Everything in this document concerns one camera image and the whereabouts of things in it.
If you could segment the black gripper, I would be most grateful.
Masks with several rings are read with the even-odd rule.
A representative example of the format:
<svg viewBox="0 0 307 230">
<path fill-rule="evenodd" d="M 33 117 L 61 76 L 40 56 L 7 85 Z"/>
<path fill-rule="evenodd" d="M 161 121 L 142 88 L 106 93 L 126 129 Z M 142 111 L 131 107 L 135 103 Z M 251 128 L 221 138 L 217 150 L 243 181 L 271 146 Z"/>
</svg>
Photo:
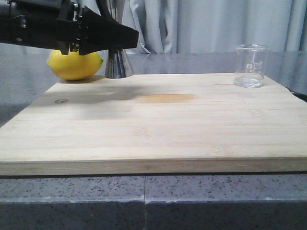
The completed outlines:
<svg viewBox="0 0 307 230">
<path fill-rule="evenodd" d="M 87 55 L 102 50 L 135 48 L 139 32 L 122 25 L 102 6 L 99 15 L 71 0 L 2 0 L 0 41 L 5 44 Z"/>
</svg>

